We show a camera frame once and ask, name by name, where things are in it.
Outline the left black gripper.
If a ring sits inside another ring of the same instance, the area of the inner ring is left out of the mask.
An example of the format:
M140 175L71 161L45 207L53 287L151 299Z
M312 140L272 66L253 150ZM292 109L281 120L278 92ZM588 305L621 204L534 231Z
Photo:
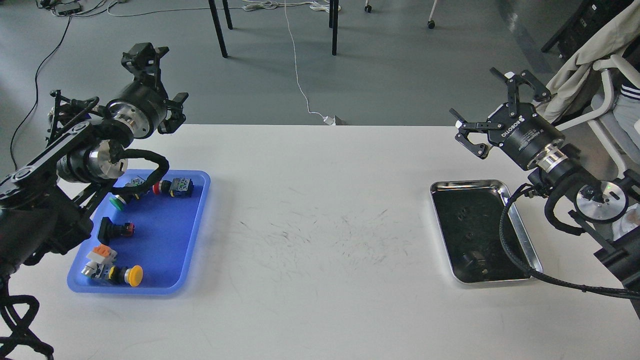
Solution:
M110 116L125 123L135 139L146 139L157 129L162 135L172 134L186 121L184 104L188 92L179 92L169 100L161 88L160 60L168 47L154 47L150 42L137 43L121 57L121 65L134 76L119 95L106 104Z

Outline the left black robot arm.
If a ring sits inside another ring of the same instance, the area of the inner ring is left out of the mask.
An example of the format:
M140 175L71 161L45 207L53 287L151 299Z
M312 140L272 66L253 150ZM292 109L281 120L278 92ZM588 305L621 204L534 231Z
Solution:
M3 360L18 346L54 358L54 348L30 330L39 301L10 295L10 277L21 265L36 265L47 253L66 255L88 239L91 216L107 194L148 191L169 171L166 157L130 148L186 121L188 93L169 98L162 83L160 61L168 52L149 42L124 52L121 64L134 80L106 105L98 96L70 99L51 91L45 149L1 180L1 317L11 332L1 338Z

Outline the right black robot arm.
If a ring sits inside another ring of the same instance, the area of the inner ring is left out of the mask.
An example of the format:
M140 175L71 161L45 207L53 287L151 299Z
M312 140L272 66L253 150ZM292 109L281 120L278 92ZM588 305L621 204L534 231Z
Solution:
M639 174L626 170L621 178L600 180L578 160L578 149L565 143L565 135L544 117L535 106L522 102L519 87L528 85L536 101L548 100L551 92L528 70L504 74L496 68L490 72L507 88L507 100L485 121L466 121L457 111L455 139L480 159L492 148L504 152L519 168L529 171L529 183L522 184L508 198L500 215L499 239L506 256L529 277L548 284L600 296L631 301L639 310L640 243L639 228L616 238L606 237L595 224L612 224L627 213L631 199L639 200ZM504 218L520 197L546 198L544 216L557 230L579 236L588 234L600 246L594 253L601 264L622 284L622 288L574 284L560 280L525 264L506 243Z

